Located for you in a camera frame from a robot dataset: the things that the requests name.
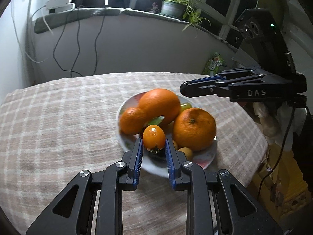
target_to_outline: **checkered tablecloth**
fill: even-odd
[[[179,94],[182,82],[199,77],[106,74],[65,78],[9,94],[0,108],[0,206],[16,229],[25,234],[79,171],[100,171],[121,160],[115,116],[126,99],[154,88]],[[197,97],[192,102],[216,119],[217,167],[248,185],[267,149],[258,127],[227,98]],[[124,234],[185,234],[186,193],[174,192],[167,179],[142,171],[138,189],[123,193],[123,220]]]

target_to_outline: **plate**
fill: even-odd
[[[136,94],[132,97],[130,97],[128,100],[126,100],[119,108],[115,122],[116,122],[116,133],[117,137],[119,140],[120,145],[122,146],[124,152],[133,150],[136,138],[139,137],[138,135],[125,135],[124,133],[120,132],[119,129],[119,118],[123,114],[124,110],[126,110],[129,107],[134,107],[138,105],[138,102],[140,98],[145,94],[146,92]],[[194,108],[200,108],[198,105],[195,105],[192,103],[190,100],[177,95],[179,98],[180,103],[185,103],[189,102],[192,107]],[[172,134],[166,133],[166,137],[172,137]],[[193,157],[193,162],[196,164],[199,164],[203,169],[206,169],[213,161],[215,158],[217,151],[217,140],[216,137],[210,147],[207,149],[200,151],[200,152],[195,152],[194,157]],[[151,158],[149,156],[149,153],[147,150],[144,150],[143,152],[143,158],[142,158],[142,164],[141,168],[144,169],[145,171],[155,174],[160,177],[168,178],[168,170],[167,170],[167,164],[165,160],[158,160],[157,158]]]

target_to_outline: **potted plant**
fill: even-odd
[[[185,30],[185,29],[187,29],[189,26],[194,26],[194,27],[196,27],[196,26],[198,26],[199,24],[202,24],[202,20],[207,20],[207,21],[209,21],[207,18],[205,18],[205,17],[200,17],[200,11],[196,11],[193,7],[191,7],[191,6],[188,6],[188,8],[187,8],[187,10],[186,10],[186,13],[187,13],[187,15],[188,15],[188,22],[189,22],[189,24],[187,24],[185,27],[184,27],[184,29],[183,29],[183,31]]]
[[[161,14],[183,19],[192,0],[163,0]]]

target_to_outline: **silver screw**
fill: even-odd
[[[229,171],[226,169],[222,169],[219,172],[223,177],[227,177],[229,175]]]
[[[87,171],[86,169],[82,170],[79,175],[81,177],[87,177],[89,175],[89,171]]]
[[[184,162],[184,166],[187,167],[187,168],[189,168],[189,167],[193,166],[193,163],[190,162],[190,161],[185,161],[185,162]]]
[[[119,161],[116,163],[117,168],[123,168],[125,166],[125,163],[122,161]]]

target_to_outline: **green snack package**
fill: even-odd
[[[221,57],[221,55],[218,52],[215,52],[212,58],[208,61],[208,63],[204,67],[202,74],[214,76],[217,74],[220,66],[226,67],[226,63],[224,59]]]

